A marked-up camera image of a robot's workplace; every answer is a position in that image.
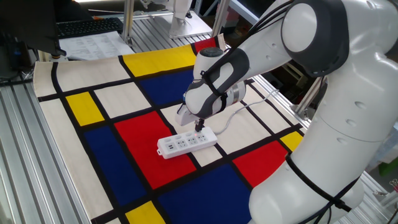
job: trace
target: white power strip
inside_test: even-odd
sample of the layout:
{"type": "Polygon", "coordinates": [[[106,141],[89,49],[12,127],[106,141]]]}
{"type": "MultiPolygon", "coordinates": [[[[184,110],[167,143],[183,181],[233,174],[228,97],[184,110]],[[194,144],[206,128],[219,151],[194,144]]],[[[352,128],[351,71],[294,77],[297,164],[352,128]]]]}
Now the white power strip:
{"type": "Polygon", "coordinates": [[[189,131],[187,133],[162,138],[157,141],[157,153],[165,159],[181,156],[189,152],[214,146],[217,137],[209,127],[200,132],[189,131]]]}

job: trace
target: yellow square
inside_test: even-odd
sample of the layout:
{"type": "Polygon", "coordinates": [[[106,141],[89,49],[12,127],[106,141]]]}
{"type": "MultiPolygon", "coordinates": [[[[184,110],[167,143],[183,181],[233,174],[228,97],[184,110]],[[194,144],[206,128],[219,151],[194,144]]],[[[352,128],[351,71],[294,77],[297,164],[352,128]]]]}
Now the yellow square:
{"type": "Polygon", "coordinates": [[[80,126],[104,120],[88,92],[67,96],[67,101],[80,126]]]}
{"type": "Polygon", "coordinates": [[[150,201],[133,211],[126,213],[127,219],[131,224],[165,224],[163,218],[150,201]]]}
{"type": "Polygon", "coordinates": [[[282,137],[280,140],[282,140],[282,142],[285,143],[285,145],[293,152],[296,150],[297,146],[299,146],[302,139],[303,136],[295,131],[282,137]]]}
{"type": "Polygon", "coordinates": [[[155,50],[123,55],[124,63],[135,77],[193,66],[196,55],[191,45],[166,50],[155,50]]]}

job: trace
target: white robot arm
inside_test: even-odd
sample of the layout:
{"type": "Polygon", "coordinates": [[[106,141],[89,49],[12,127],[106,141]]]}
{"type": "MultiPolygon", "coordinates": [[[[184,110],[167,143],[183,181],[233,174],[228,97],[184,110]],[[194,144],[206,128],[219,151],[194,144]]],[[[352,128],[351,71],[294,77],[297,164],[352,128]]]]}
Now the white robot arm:
{"type": "Polygon", "coordinates": [[[397,119],[398,64],[385,56],[398,39],[396,5],[387,0],[281,0],[250,34],[226,54],[218,49],[198,54],[177,121],[184,125],[219,113],[243,98],[242,81],[291,59],[313,77],[329,75],[326,95],[290,163],[253,189],[249,208],[255,224],[326,223],[329,218],[333,223],[345,208],[362,202],[363,186],[354,180],[397,119]],[[348,185],[351,190],[342,192],[348,185]],[[337,205],[343,209],[332,206],[332,215],[322,217],[330,200],[314,186],[332,197],[343,195],[345,203],[337,205]]]}

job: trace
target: blue square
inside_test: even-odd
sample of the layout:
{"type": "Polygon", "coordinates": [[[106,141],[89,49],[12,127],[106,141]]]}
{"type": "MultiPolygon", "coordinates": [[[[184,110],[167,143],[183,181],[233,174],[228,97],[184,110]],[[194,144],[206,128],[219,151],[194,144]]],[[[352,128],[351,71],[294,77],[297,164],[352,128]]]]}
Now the blue square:
{"type": "Polygon", "coordinates": [[[250,191],[223,165],[159,197],[173,224],[243,224],[251,219],[250,191]]]}
{"type": "Polygon", "coordinates": [[[161,75],[139,81],[156,105],[182,100],[183,94],[193,81],[193,70],[161,75]]]}
{"type": "Polygon", "coordinates": [[[120,205],[145,196],[141,181],[109,127],[88,131],[85,137],[120,205]]]}

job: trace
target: red square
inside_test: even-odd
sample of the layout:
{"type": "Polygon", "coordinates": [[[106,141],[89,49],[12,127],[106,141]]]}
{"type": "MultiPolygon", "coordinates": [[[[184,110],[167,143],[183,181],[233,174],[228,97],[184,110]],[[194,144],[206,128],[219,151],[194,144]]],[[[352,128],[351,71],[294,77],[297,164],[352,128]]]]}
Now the red square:
{"type": "Polygon", "coordinates": [[[195,50],[199,53],[202,49],[205,49],[207,47],[217,47],[216,45],[216,40],[214,38],[210,38],[207,40],[195,42],[195,50]]]}
{"type": "Polygon", "coordinates": [[[274,141],[234,159],[233,162],[250,185],[255,187],[265,181],[282,165],[286,154],[283,146],[274,141]]]}
{"type": "Polygon", "coordinates": [[[187,155],[164,159],[157,153],[157,141],[171,132],[156,112],[115,124],[132,156],[153,189],[196,170],[187,155]]]}

